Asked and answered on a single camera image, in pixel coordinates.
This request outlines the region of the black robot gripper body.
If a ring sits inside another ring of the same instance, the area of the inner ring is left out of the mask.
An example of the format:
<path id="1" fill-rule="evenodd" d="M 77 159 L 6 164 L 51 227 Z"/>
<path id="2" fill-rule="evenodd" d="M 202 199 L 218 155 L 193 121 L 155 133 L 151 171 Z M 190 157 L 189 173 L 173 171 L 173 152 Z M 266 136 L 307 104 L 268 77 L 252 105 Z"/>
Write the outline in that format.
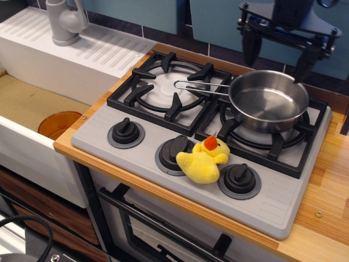
<path id="1" fill-rule="evenodd" d="M 271 3 L 243 2 L 237 29 L 250 26 L 267 39 L 301 52 L 307 46 L 320 46 L 321 59 L 330 57 L 335 41 L 342 31 L 319 18 L 313 9 L 314 1 L 272 1 Z"/>

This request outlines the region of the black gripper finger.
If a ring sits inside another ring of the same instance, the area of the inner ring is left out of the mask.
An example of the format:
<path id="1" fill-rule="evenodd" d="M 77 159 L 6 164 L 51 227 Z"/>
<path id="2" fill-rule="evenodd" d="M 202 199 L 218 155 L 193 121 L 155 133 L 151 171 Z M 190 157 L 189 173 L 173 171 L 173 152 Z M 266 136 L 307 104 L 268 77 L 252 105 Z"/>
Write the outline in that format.
<path id="1" fill-rule="evenodd" d="M 316 62 L 321 59 L 322 48 L 320 46 L 307 46 L 297 62 L 294 71 L 294 83 L 301 83 L 308 77 Z"/>
<path id="2" fill-rule="evenodd" d="M 259 35 L 258 31 L 251 28 L 250 26 L 245 26 L 242 33 L 244 62 L 247 66 L 251 67 L 259 56 L 262 45 L 262 38 Z"/>

